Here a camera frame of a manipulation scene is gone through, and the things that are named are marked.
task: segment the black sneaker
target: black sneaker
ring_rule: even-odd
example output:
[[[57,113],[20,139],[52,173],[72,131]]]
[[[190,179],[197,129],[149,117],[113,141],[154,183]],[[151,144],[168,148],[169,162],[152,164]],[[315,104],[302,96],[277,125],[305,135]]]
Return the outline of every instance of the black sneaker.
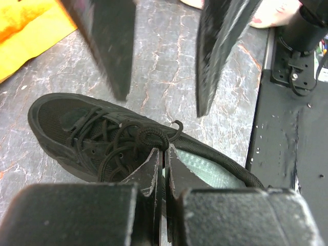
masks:
[[[262,183],[222,153],[182,133],[107,101],[53,93],[31,106],[28,121],[45,152],[74,176],[89,182],[120,182],[148,158],[152,148],[177,149],[218,163],[247,187]]]

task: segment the black shoelace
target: black shoelace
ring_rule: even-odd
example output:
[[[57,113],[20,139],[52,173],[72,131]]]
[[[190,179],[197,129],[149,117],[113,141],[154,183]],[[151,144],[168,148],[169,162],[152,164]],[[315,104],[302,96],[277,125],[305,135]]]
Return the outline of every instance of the black shoelace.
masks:
[[[87,134],[92,130],[92,127],[96,120],[101,119],[107,112],[102,110],[101,108],[93,108],[79,123],[79,125],[72,132],[71,136],[68,139],[69,145],[73,146],[73,140],[77,137],[77,144],[82,148],[83,141],[86,138]],[[120,155],[123,151],[133,150],[133,155],[135,160],[138,159],[138,151],[142,151],[144,149],[149,148],[158,148],[162,151],[166,151],[169,148],[171,142],[178,139],[180,134],[183,131],[183,124],[176,120],[174,123],[179,125],[179,129],[173,137],[169,137],[163,130],[160,128],[153,127],[151,125],[143,125],[137,121],[126,121],[120,125],[110,124],[108,126],[108,121],[104,118],[102,122],[102,131],[98,134],[92,136],[90,140],[96,141],[100,137],[104,138],[105,142],[108,142],[108,147],[106,148],[105,155],[106,157],[101,162],[99,170],[98,170],[98,181],[105,181],[105,170],[109,163],[109,161],[115,158],[115,162],[117,164],[117,168],[114,169],[109,175],[108,179],[112,180],[112,178],[118,173],[123,172],[124,175],[129,176],[134,170],[131,166],[124,166],[120,160]],[[132,137],[127,129],[129,127],[138,127],[136,132],[136,136]],[[113,141],[108,140],[108,133],[118,130],[115,135]]]

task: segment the screw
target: screw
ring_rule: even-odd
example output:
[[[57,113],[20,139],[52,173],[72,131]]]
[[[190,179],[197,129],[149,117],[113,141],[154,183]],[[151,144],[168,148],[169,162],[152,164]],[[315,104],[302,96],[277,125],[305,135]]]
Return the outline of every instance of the screw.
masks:
[[[298,79],[298,75],[296,73],[292,74],[292,81],[295,81]]]

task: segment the marble floor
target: marble floor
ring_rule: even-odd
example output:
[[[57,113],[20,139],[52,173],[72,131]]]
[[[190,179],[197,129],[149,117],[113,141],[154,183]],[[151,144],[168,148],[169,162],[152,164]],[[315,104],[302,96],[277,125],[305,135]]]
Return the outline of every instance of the marble floor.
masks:
[[[211,113],[196,118],[195,39],[200,11],[178,0],[140,0],[131,93],[117,102],[78,31],[28,61],[0,85],[0,220],[23,187],[83,182],[39,147],[27,112],[40,96],[80,93],[119,104],[184,131],[244,165],[251,135],[267,30],[249,29],[235,46]]]

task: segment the orange towel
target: orange towel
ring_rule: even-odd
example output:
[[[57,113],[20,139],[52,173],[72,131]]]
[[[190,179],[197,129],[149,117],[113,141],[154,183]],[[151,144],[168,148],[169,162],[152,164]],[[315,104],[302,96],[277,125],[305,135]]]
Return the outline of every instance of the orange towel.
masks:
[[[59,0],[0,0],[0,83],[74,30]]]

